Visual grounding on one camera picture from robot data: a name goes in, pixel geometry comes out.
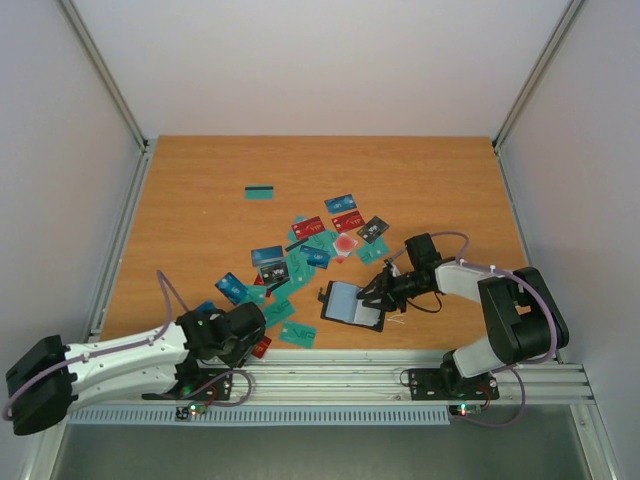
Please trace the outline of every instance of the black stripe on card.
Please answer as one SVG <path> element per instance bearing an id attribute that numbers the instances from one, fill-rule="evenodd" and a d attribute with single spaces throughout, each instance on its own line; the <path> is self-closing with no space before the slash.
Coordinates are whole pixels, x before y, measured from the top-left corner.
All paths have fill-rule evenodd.
<path id="1" fill-rule="evenodd" d="M 296 243 L 292 243 L 291 245 L 289 245 L 288 247 L 284 247 L 284 251 L 285 252 L 290 252 L 291 250 L 293 250 L 294 248 L 298 248 L 300 245 L 302 245 L 303 243 L 306 243 L 306 241 L 309 240 L 309 237 L 305 237 L 302 240 L 298 240 Z"/>
<path id="2" fill-rule="evenodd" d="M 273 185 L 271 186 L 260 186 L 260 187 L 244 187 L 244 191 L 255 191 L 255 190 L 273 190 Z"/>

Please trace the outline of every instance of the white wall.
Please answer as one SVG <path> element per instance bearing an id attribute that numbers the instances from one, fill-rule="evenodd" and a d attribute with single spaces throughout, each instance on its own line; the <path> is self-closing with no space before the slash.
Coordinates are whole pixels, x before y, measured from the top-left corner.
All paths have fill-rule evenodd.
<path id="1" fill-rule="evenodd" d="M 77 0 L 143 132 L 494 136 L 566 0 Z"/>
<path id="2" fill-rule="evenodd" d="M 504 148 L 533 263 L 626 472 L 640 471 L 640 3 L 590 0 Z"/>
<path id="3" fill-rule="evenodd" d="M 2 2 L 0 371 L 41 337 L 79 339 L 136 158 L 57 2 Z M 0 423 L 10 480 L 28 442 Z"/>

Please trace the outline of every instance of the red card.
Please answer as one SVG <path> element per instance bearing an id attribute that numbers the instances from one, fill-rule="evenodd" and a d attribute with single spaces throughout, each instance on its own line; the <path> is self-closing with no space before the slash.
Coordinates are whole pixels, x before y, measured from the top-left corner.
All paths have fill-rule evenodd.
<path id="1" fill-rule="evenodd" d="M 264 280 L 262 280 L 262 277 L 260 276 L 260 274 L 258 274 L 258 276 L 256 277 L 256 279 L 253 281 L 254 285 L 264 285 Z M 271 291 L 267 288 L 267 298 L 269 298 L 271 296 Z"/>
<path id="2" fill-rule="evenodd" d="M 324 232 L 325 228 L 320 217 L 313 217 L 300 223 L 294 223 L 291 225 L 291 230 L 296 234 L 298 240 L 302 240 L 316 233 Z"/>
<path id="3" fill-rule="evenodd" d="M 360 212 L 357 210 L 332 218 L 331 221 L 339 233 L 347 232 L 364 225 L 364 218 L 362 218 L 362 215 L 360 215 Z"/>
<path id="4" fill-rule="evenodd" d="M 269 345 L 271 345 L 271 339 L 269 337 L 263 337 L 263 339 L 260 340 L 260 342 L 258 342 L 258 344 L 254 347 L 251 355 L 257 358 L 264 357 L 264 354 L 267 353 L 267 348 L 269 348 Z"/>

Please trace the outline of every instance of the card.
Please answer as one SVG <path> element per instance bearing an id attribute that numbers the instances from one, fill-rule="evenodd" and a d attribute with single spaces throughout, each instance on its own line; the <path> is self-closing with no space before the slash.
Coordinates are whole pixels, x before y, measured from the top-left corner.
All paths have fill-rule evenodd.
<path id="1" fill-rule="evenodd" d="M 293 283 L 290 281 L 284 282 L 273 291 L 273 295 L 276 297 L 276 300 L 286 300 L 290 295 L 293 295 L 298 290 L 303 289 L 305 285 L 305 283 Z"/>
<path id="2" fill-rule="evenodd" d="M 263 337 L 262 340 L 258 342 L 258 344 L 253 348 L 251 355 L 257 358 L 264 357 L 264 354 L 267 353 L 267 348 L 271 345 L 271 339 L 267 336 Z"/>
<path id="3" fill-rule="evenodd" d="M 312 348 L 316 339 L 316 329 L 301 323 L 285 321 L 280 331 L 280 340 L 303 348 Z"/>
<path id="4" fill-rule="evenodd" d="M 253 302 L 256 305 L 264 305 L 267 300 L 267 287 L 264 285 L 245 285 L 248 293 L 241 303 Z"/>
<path id="5" fill-rule="evenodd" d="M 358 208 L 355 200 L 353 199 L 353 195 L 351 194 L 325 200 L 324 204 L 327 206 L 327 210 L 329 210 L 331 215 L 334 213 L 346 212 L 352 208 Z"/>
<path id="6" fill-rule="evenodd" d="M 274 263 L 281 262 L 284 259 L 284 252 L 282 247 L 277 245 L 275 247 L 257 248 L 251 250 L 251 264 L 254 267 L 260 267 L 263 265 L 272 265 Z"/>
<path id="7" fill-rule="evenodd" d="M 326 270 L 329 267 L 329 260 L 331 260 L 331 256 L 327 252 L 314 253 L 307 257 L 307 265 Z"/>
<path id="8" fill-rule="evenodd" d="M 364 218 L 362 218 L 362 215 L 360 215 L 360 212 L 357 210 L 332 218 L 331 221 L 339 233 L 347 232 L 364 225 Z"/>
<path id="9" fill-rule="evenodd" d="M 358 241 L 355 238 L 350 237 L 346 233 L 341 233 L 338 238 L 336 238 L 336 241 L 333 242 L 333 248 L 335 248 L 338 253 L 336 261 L 342 263 L 357 245 Z"/>
<path id="10" fill-rule="evenodd" d="M 254 285 L 264 285 L 264 280 L 262 280 L 262 277 L 260 276 L 260 274 L 256 275 L 256 279 L 253 281 Z M 269 298 L 271 296 L 271 291 L 267 288 L 267 298 Z"/>
<path id="11" fill-rule="evenodd" d="M 288 299 L 283 298 L 282 300 L 276 300 L 265 308 L 262 313 L 267 320 L 267 328 L 271 328 L 296 313 L 296 309 L 293 308 Z"/>
<path id="12" fill-rule="evenodd" d="M 307 245 L 319 250 L 329 252 L 329 255 L 331 256 L 331 258 L 333 258 L 337 255 L 335 249 L 333 248 L 333 242 L 335 242 L 336 238 L 338 238 L 337 232 L 330 232 L 329 230 L 325 230 L 322 233 L 318 233 L 317 235 L 309 237 Z"/>
<path id="13" fill-rule="evenodd" d="M 307 240 L 309 240 L 309 237 L 307 238 L 303 238 L 302 240 L 298 240 L 297 242 L 292 243 L 291 245 L 287 245 L 284 250 L 286 252 L 290 252 L 291 250 L 295 250 L 296 248 L 301 248 L 302 245 L 304 245 L 305 243 L 307 243 Z"/>
<path id="14" fill-rule="evenodd" d="M 216 288 L 222 292 L 222 294 L 229 299 L 234 305 L 238 305 L 249 292 L 236 276 L 228 272 L 224 277 L 218 280 Z"/>
<path id="15" fill-rule="evenodd" d="M 272 200 L 273 185 L 247 185 L 244 187 L 246 200 Z"/>
<path id="16" fill-rule="evenodd" d="M 380 217 L 373 217 L 367 224 L 358 230 L 358 235 L 367 243 L 373 243 L 376 238 L 382 235 L 389 228 L 389 224 Z"/>
<path id="17" fill-rule="evenodd" d="M 301 254 L 289 252 L 285 262 L 289 268 L 289 279 L 291 283 L 309 283 L 311 274 L 307 268 L 307 262 L 302 258 Z"/>
<path id="18" fill-rule="evenodd" d="M 320 217 L 313 217 L 309 220 L 303 220 L 299 223 L 291 225 L 291 230 L 295 233 L 296 238 L 301 240 L 306 237 L 310 237 L 320 232 L 324 232 L 325 228 L 322 224 Z"/>
<path id="19" fill-rule="evenodd" d="M 265 285 L 280 282 L 289 278 L 289 269 L 286 262 L 276 263 L 275 265 L 266 265 L 260 268 L 260 275 Z"/>
<path id="20" fill-rule="evenodd" d="M 385 243 L 383 237 L 378 237 L 373 243 L 366 244 L 359 248 L 356 252 L 360 260 L 365 265 L 369 265 L 377 259 L 384 257 L 390 252 L 389 246 Z"/>

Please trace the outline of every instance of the orange wooden surface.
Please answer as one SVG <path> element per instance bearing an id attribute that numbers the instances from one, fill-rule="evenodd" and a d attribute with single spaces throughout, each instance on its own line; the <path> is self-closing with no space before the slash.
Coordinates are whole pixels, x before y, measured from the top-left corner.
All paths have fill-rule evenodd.
<path id="1" fill-rule="evenodd" d="M 248 184 L 273 184 L 274 200 L 244 200 Z M 320 215 L 332 228 L 324 200 L 347 193 L 365 220 L 378 215 L 391 225 L 384 238 L 392 252 L 423 232 L 461 230 L 472 239 L 469 260 L 524 265 L 488 138 L 161 137 L 102 338 L 163 322 L 157 268 L 190 306 L 212 299 L 231 308 L 214 287 L 222 275 L 231 271 L 253 283 L 251 249 L 287 245 L 296 215 Z M 461 245 L 455 237 L 435 241 L 443 256 L 455 255 Z M 406 256 L 399 266 L 409 269 Z M 443 298 L 441 313 L 410 309 L 398 318 L 404 323 L 387 321 L 383 333 L 320 319 L 319 288 L 329 280 L 364 286 L 381 268 L 381 260 L 365 266 L 352 255 L 318 269 L 291 296 L 296 314 L 290 320 L 318 329 L 314 348 L 448 349 L 485 333 L 480 306 L 453 296 Z M 415 302 L 437 305 L 431 295 Z M 277 340 L 280 328 L 268 331 L 273 347 L 291 347 Z"/>

